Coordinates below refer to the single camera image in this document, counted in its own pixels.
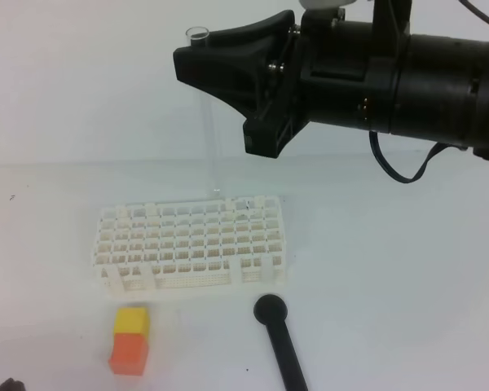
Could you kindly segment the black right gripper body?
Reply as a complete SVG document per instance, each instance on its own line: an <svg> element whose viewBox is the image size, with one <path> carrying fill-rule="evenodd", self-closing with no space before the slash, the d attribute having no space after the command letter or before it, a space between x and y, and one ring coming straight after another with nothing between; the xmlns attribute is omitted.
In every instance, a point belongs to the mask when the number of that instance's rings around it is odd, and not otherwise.
<svg viewBox="0 0 489 391"><path fill-rule="evenodd" d="M310 122L390 132L412 4L375 1L370 23L345 7L304 9L280 86L244 123L247 153L276 158Z"/></svg>

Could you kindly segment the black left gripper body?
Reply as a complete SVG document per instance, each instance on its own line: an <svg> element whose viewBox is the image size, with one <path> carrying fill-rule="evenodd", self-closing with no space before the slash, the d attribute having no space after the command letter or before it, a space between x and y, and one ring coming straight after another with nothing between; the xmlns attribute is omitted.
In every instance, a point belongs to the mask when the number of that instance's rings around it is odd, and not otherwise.
<svg viewBox="0 0 489 391"><path fill-rule="evenodd" d="M22 381L9 378L0 384L0 391L25 391Z"/></svg>

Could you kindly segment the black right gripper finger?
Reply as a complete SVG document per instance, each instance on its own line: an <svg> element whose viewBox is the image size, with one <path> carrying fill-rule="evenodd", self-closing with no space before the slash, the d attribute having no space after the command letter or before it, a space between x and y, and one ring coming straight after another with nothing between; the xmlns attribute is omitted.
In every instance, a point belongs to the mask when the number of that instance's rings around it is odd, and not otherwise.
<svg viewBox="0 0 489 391"><path fill-rule="evenodd" d="M280 65L295 25L293 11L239 28L218 30L173 53L178 81L210 94L251 117L265 102L273 72Z"/></svg>

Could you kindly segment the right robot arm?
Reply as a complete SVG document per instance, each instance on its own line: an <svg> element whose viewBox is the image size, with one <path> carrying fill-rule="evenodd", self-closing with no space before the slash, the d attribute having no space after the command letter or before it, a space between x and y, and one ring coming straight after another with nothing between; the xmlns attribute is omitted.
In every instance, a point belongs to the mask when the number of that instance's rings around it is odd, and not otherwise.
<svg viewBox="0 0 489 391"><path fill-rule="evenodd" d="M369 23L340 6L282 11L177 49L176 77L244 118L245 150L276 158L309 123L469 147L489 160L489 42L412 34L409 1Z"/></svg>

